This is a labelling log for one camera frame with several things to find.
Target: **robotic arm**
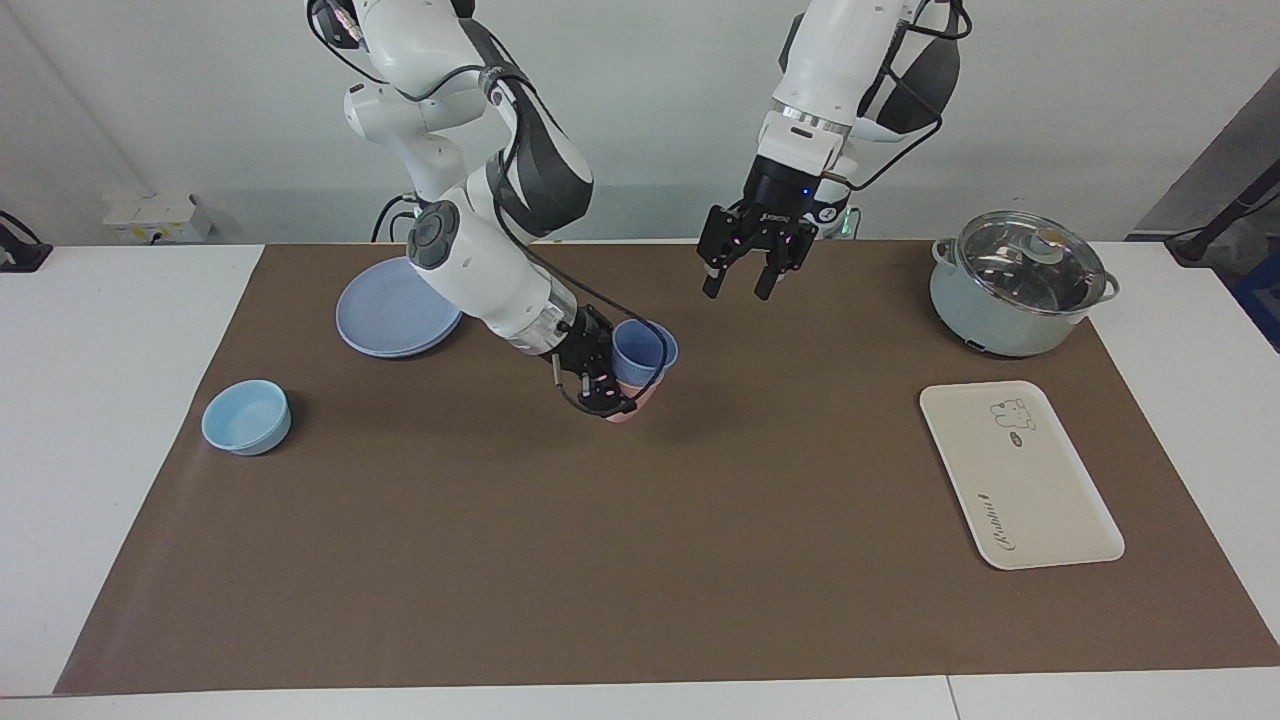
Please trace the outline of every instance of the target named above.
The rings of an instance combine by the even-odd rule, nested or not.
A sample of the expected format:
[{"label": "robotic arm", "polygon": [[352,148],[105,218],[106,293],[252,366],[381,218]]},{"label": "robotic arm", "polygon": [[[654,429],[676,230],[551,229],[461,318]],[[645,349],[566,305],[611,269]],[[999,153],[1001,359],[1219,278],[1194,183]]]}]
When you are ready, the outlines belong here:
[{"label": "robotic arm", "polygon": [[[782,50],[782,82],[742,200],[717,205],[707,218],[698,243],[707,266],[703,292],[716,297],[724,273],[753,250],[765,252],[755,286],[760,300],[799,270],[852,190],[941,129],[960,72],[956,41],[970,29],[963,0],[813,0]],[[870,181],[852,183],[852,138],[901,141],[931,124]]]},{"label": "robotic arm", "polygon": [[[635,410],[617,387],[612,324],[541,266],[524,246],[586,214],[593,178],[502,44],[453,0],[311,0],[308,14],[332,45],[362,47],[387,85],[346,97],[357,135],[390,149],[413,179],[419,214],[408,256],[445,300],[483,320],[521,352],[579,375],[575,405],[608,416]],[[456,143],[436,131],[472,122],[488,106],[511,141],[467,174]]]}]

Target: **stacked plates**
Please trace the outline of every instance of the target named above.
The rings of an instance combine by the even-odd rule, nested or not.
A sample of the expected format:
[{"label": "stacked plates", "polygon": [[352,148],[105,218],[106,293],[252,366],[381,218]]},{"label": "stacked plates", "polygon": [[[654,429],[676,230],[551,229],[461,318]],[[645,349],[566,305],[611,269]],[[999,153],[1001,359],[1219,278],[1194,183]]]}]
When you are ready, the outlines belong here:
[{"label": "stacked plates", "polygon": [[338,334],[371,357],[410,357],[439,345],[462,313],[440,297],[408,258],[369,268],[338,299]]}]

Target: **light blue bowl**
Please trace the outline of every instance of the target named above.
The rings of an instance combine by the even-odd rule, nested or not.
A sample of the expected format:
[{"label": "light blue bowl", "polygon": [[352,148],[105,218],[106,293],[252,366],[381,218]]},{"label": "light blue bowl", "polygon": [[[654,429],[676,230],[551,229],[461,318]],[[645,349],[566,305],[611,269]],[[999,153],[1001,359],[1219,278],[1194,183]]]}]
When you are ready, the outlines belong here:
[{"label": "light blue bowl", "polygon": [[662,375],[680,357],[680,345],[676,343],[676,337],[658,323],[650,324],[667,341],[666,365],[662,366],[660,372],[658,370],[658,363],[662,363],[662,341],[658,340],[658,336],[640,320],[623,320],[613,328],[613,374],[618,382],[631,387],[644,387],[654,374],[662,379]]},{"label": "light blue bowl", "polygon": [[236,455],[262,455],[289,434],[293,416],[280,386],[244,380],[218,395],[200,423],[209,445]]}]

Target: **white table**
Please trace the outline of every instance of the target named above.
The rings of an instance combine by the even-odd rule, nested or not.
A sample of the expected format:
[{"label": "white table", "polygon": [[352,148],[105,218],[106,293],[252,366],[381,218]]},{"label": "white table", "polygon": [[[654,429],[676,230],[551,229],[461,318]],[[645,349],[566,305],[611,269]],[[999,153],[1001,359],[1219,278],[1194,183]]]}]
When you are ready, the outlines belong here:
[{"label": "white table", "polygon": [[[1280,670],[32,698],[49,693],[260,247],[59,249],[0,275],[0,720],[9,717],[1280,717]],[[1207,270],[1098,246],[1093,318],[1274,634],[1280,357]]]}]

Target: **brown table mat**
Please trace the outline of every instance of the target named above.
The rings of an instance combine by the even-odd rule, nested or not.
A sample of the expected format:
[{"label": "brown table mat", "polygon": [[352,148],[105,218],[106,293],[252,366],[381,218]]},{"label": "brown table mat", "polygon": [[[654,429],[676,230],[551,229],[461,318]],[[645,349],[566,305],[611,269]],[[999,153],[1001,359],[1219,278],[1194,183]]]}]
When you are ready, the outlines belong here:
[{"label": "brown table mat", "polygon": [[[344,346],[338,295],[399,252],[266,249],[58,693],[1280,665],[1093,328],[969,351],[924,243],[822,243],[768,304],[753,263],[701,297],[687,246],[545,249],[680,338],[620,427],[471,319],[412,360]],[[253,377],[292,434],[210,448],[204,407]],[[1048,393],[1119,562],[979,559],[916,398],[1002,379]]]}]

